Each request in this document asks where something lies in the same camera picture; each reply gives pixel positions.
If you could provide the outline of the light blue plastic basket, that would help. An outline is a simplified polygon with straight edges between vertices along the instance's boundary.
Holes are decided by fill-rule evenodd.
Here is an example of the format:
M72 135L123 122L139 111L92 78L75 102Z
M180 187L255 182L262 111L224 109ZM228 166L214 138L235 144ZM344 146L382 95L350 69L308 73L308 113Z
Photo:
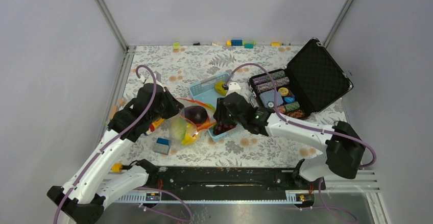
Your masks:
M226 81L229 78L229 74L224 72L220 74L216 74L215 76L211 76L210 78L207 78L205 80L196 82L189 86L189 92L191 94L191 97L193 100L200 101L205 104L210 104L214 108L216 108L217 105L217 98L223 97L222 95L218 94L214 86L216 83L220 81ZM228 130L227 132L223 132L218 135L213 134L213 128L207 129L207 133L209 134L210 138L214 141L220 141L222 139L225 139L228 136L231 136L233 134L237 134L240 132L243 128L240 125L237 125L235 128Z

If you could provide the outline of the clear zip top bag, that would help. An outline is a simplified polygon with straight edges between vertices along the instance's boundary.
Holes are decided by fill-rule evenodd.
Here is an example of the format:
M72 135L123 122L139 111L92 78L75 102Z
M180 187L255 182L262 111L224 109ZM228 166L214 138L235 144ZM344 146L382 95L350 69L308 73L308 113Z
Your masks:
M170 139L174 147L184 148L194 144L206 130L213 127L215 107L193 99L178 98L182 105L170 122Z

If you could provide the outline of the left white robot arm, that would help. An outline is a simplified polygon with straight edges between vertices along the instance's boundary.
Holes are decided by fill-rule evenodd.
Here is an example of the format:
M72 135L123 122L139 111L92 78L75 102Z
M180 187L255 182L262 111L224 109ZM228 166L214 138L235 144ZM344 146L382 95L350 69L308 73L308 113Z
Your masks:
M62 186L52 186L47 196L56 205L53 222L65 216L75 223L96 223L104 210L134 188L154 188L158 168L139 160L127 173L103 185L103 179L116 160L128 150L150 126L160 119L176 116L184 105L167 88L146 83L121 110L115 112L101 141L81 168Z

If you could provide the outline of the dark purple eggplant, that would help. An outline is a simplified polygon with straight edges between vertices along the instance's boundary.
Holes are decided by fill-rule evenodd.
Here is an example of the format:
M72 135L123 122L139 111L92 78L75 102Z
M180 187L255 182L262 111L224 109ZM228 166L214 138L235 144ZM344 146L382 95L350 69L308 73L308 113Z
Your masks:
M183 114L186 119L195 125L202 125L209 119L207 110L198 105L185 107Z

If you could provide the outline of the green white cabbage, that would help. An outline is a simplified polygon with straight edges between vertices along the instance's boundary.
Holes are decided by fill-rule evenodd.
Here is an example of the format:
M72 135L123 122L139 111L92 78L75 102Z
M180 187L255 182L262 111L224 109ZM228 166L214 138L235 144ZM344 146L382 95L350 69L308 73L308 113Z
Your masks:
M174 118L171 122L171 137L176 141L182 141L185 137L186 129L187 122L183 118Z

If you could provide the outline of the yellow mango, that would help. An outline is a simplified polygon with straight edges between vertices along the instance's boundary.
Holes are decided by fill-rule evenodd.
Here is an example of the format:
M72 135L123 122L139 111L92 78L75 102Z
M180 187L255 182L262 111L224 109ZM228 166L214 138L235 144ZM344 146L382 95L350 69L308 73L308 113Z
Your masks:
M225 81L217 82L214 86L214 90L221 96L226 96L228 93L228 85Z

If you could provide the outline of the yellow banana bunch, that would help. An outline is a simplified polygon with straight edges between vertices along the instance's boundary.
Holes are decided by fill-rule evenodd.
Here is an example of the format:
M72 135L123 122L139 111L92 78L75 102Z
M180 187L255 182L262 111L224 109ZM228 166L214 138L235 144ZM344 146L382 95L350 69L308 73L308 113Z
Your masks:
M195 143L200 137L200 133L197 131L187 131L181 140L182 145L190 145Z

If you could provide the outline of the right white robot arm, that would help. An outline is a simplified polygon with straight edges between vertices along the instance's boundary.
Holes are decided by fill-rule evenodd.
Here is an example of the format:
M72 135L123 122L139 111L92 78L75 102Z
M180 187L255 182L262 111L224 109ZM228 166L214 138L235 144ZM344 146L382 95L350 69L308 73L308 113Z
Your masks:
M214 119L220 125L236 123L251 134L291 139L321 151L295 167L293 183L299 189L330 175L355 179L366 149L346 122L330 126L295 119L273 109L253 107L236 92L217 99Z

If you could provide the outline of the dark purple grapes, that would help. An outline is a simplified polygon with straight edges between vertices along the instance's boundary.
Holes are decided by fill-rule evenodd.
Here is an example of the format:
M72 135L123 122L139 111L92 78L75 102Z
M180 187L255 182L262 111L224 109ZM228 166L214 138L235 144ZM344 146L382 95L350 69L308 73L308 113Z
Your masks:
M236 123L232 123L229 125L216 124L212 129L212 134L215 136L220 135L222 133L226 133L227 131L234 129L236 126L237 126Z

